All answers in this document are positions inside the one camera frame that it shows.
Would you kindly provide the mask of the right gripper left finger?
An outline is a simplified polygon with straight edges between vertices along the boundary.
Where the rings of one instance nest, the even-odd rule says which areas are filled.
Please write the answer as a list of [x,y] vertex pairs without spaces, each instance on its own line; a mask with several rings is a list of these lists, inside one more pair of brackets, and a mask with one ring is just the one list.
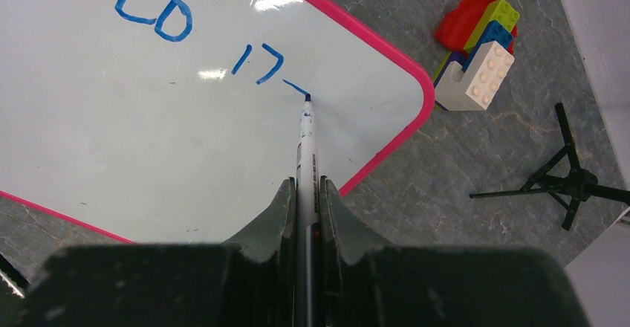
[[291,326],[296,183],[222,243],[83,245],[51,255],[16,326]]

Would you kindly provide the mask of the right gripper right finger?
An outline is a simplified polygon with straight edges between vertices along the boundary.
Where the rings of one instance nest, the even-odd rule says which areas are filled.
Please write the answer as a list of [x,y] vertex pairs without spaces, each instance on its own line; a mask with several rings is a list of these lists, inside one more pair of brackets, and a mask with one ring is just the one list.
[[325,326],[587,326],[564,269],[529,247],[395,245],[321,178]]

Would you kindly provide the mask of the blue whiteboard marker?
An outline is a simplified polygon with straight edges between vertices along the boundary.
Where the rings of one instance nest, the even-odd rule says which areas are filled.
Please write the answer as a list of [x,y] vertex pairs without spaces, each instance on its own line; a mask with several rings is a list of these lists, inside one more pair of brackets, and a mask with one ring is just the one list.
[[319,175],[314,108],[305,95],[300,115],[296,160],[296,326],[320,326],[319,304]]

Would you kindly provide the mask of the pink framed whiteboard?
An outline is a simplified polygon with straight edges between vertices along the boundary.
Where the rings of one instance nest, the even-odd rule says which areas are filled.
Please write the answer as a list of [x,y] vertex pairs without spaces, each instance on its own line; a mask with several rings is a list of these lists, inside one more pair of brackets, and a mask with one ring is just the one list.
[[342,192],[435,102],[332,0],[1,0],[1,195],[123,242],[218,242],[296,172]]

